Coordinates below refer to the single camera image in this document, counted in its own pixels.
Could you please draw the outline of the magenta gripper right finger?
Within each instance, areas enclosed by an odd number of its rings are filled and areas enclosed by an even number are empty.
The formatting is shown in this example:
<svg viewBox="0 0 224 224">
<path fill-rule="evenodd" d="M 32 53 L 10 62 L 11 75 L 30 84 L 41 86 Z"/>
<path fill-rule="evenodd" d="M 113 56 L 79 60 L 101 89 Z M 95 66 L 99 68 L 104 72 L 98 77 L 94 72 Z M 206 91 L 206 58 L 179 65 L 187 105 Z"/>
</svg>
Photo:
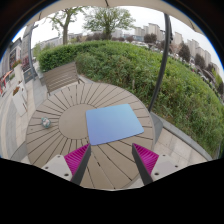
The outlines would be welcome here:
<svg viewBox="0 0 224 224">
<path fill-rule="evenodd" d="M 170 156 L 158 155 L 136 143 L 132 144 L 132 155 L 144 185 L 180 170 L 180 165 Z"/>
</svg>

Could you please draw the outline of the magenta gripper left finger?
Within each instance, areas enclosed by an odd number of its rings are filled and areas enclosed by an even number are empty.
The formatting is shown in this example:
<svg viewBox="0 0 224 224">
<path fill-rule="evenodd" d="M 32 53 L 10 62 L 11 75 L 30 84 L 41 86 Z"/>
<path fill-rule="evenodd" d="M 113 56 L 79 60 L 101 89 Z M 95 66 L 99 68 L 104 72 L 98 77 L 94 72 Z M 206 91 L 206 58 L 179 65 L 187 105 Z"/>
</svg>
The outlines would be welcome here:
<svg viewBox="0 0 224 224">
<path fill-rule="evenodd" d="M 42 169 L 79 185 L 91 155 L 91 145 L 86 144 L 69 154 L 56 155 Z"/>
</svg>

